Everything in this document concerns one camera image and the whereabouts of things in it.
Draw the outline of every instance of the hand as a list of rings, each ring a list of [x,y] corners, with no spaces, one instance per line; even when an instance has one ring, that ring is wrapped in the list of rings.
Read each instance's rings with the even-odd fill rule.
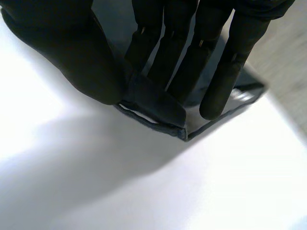
[[[294,0],[200,0],[193,40],[167,91],[180,103],[184,103],[214,51],[223,25],[234,8],[236,12],[229,39],[200,105],[202,117],[216,119],[222,113],[254,45],[265,34],[270,21],[282,17],[293,2]],[[138,30],[132,37],[126,59],[138,71],[142,70],[158,42],[164,7],[165,35],[148,74],[148,78],[164,89],[185,44],[188,24],[196,9],[194,3],[188,0],[132,0]]]

